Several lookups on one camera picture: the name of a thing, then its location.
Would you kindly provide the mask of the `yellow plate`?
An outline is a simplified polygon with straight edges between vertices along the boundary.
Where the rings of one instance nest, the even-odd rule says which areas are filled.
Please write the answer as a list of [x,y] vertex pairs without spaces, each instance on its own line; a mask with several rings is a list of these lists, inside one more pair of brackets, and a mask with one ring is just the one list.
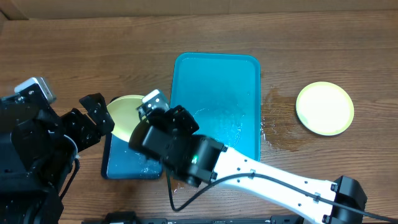
[[330,82],[315,82],[297,96],[296,114],[311,132],[335,136],[346,131],[354,118],[354,104],[347,92]]
[[120,96],[107,105],[114,121],[112,134],[117,138],[129,142],[132,132],[140,122],[136,108],[142,104],[142,99],[142,95]]

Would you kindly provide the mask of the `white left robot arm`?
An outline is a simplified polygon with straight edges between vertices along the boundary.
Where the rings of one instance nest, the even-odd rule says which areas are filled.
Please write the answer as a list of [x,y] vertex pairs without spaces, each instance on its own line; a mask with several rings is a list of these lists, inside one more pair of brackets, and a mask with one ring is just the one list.
[[1,223],[58,223],[79,152],[114,128],[100,93],[59,116],[46,79],[32,77],[1,97]]

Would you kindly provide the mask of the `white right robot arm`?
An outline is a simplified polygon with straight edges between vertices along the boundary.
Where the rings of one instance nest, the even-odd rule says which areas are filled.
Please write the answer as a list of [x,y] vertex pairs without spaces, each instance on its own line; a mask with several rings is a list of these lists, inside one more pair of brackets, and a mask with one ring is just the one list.
[[129,147],[162,164],[167,176],[198,187],[242,190],[287,208],[309,223],[361,223],[366,195],[357,181],[294,175],[255,161],[208,136],[183,107],[141,105]]

